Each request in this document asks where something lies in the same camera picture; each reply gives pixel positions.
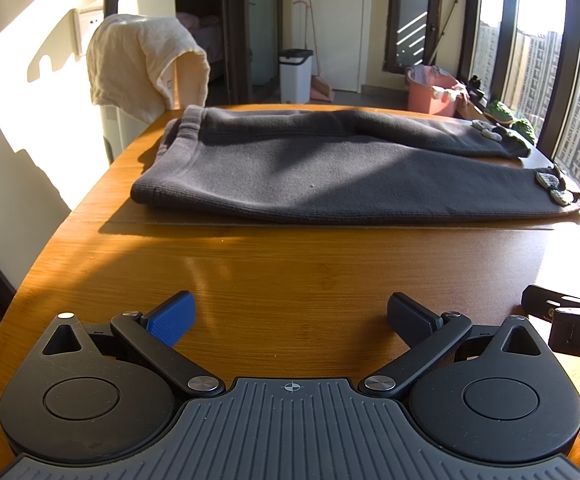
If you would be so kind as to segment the white trash bin black lid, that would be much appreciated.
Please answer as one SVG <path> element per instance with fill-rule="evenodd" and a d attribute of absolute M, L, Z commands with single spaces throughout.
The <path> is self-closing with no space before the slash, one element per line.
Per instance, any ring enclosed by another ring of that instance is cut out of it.
<path fill-rule="evenodd" d="M 280 99 L 283 103 L 306 104 L 311 96 L 313 51 L 287 49 L 279 52 Z"/>

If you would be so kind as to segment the pink plastic bucket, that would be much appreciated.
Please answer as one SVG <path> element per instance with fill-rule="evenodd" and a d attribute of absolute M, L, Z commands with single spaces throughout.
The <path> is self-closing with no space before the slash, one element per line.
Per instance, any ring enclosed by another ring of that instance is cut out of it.
<path fill-rule="evenodd" d="M 410 66 L 405 80 L 410 112 L 453 117 L 469 101 L 466 86 L 439 66 Z"/>

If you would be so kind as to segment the pink dustpan with broom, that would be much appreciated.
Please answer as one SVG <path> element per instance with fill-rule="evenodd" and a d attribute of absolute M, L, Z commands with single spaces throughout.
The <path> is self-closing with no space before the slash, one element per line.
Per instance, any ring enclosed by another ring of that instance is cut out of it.
<path fill-rule="evenodd" d="M 314 59 L 316 63 L 316 74 L 311 76 L 311 99 L 313 101 L 332 103 L 334 97 L 333 88 L 322 76 L 322 68 L 320 67 L 313 0 L 296 0 L 294 2 L 294 4 L 300 3 L 302 3 L 305 6 L 305 24 L 311 24 L 314 44 Z"/>

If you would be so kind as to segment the white appliance under towel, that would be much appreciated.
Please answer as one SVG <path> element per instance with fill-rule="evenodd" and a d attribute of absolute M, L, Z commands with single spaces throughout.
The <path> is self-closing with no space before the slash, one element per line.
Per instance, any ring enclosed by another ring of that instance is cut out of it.
<path fill-rule="evenodd" d="M 110 164 L 117 159 L 148 125 L 116 106 L 100 107 L 104 147 Z"/>

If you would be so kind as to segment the dark grey knit pants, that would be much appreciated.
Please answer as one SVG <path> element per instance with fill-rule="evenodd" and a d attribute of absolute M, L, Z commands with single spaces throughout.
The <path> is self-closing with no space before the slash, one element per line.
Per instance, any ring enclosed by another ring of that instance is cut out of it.
<path fill-rule="evenodd" d="M 136 203 L 326 224 L 558 218 L 580 192 L 529 144 L 472 122 L 190 106 L 164 131 Z"/>

